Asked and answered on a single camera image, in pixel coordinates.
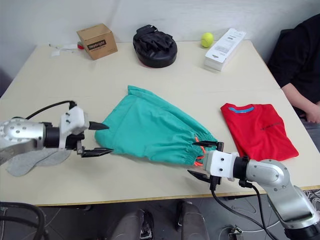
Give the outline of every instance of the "yellow ball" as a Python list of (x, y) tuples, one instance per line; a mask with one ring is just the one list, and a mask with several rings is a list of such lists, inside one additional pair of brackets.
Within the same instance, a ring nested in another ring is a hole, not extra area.
[(201, 45), (205, 48), (208, 48), (214, 42), (214, 35), (211, 32), (206, 32), (202, 35)]

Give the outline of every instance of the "white tabletop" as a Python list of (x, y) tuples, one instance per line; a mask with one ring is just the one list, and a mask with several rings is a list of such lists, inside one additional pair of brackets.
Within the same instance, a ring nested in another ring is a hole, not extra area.
[[(50, 57), (50, 49), (38, 47), (0, 99), (0, 121), (25, 117), (43, 106), (71, 99), (89, 114), (91, 121), (102, 122), (127, 94), (127, 86), (135, 85), (153, 91), (194, 117), (224, 142), (226, 152), (234, 152), (236, 147), (220, 107), (227, 102), (237, 106), (272, 104), (299, 152), (298, 157), (282, 162), (290, 171), (292, 183), (305, 189), (320, 188), (320, 153), (249, 41), (243, 42), (223, 72), (202, 68), (199, 61), (205, 50), (198, 43), (181, 42), (178, 48), (180, 57), (172, 66), (151, 69), (137, 62), (128, 43), (118, 44), (119, 52), (101, 61), (67, 52)], [(244, 60), (237, 58), (242, 51)], [(255, 74), (249, 71), (249, 56)], [(38, 94), (28, 96), (34, 88), (39, 89)], [(57, 125), (67, 108), (67, 105), (52, 108), (37, 115), (34, 121)], [(83, 143), (87, 149), (97, 147), (94, 131), (85, 131)], [(131, 156), (80, 158), (73, 152), (61, 164), (36, 167), (22, 177), (7, 173), (7, 165), (0, 167), (1, 201), (61, 205), (210, 196), (208, 184), (191, 176), (188, 166), (154, 163)], [(252, 191), (223, 179), (217, 193), (230, 196)]]

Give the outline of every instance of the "red t-shirt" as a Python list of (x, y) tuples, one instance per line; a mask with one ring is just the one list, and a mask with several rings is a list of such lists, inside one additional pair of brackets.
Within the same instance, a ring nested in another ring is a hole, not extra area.
[(221, 111), (241, 157), (282, 161), (299, 155), (287, 137), (284, 121), (271, 104), (226, 103)]

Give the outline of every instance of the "green fabric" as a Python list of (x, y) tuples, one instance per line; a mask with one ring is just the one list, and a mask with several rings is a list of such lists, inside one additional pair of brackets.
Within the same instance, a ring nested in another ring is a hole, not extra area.
[(196, 140), (216, 141), (200, 123), (154, 93), (128, 86), (128, 95), (95, 132), (96, 141), (115, 154), (147, 157), (151, 161), (193, 165), (203, 152)]

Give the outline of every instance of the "white product box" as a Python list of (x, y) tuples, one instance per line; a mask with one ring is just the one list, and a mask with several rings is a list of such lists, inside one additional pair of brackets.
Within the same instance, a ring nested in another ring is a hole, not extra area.
[(221, 71), (246, 33), (230, 28), (205, 54), (204, 65)]

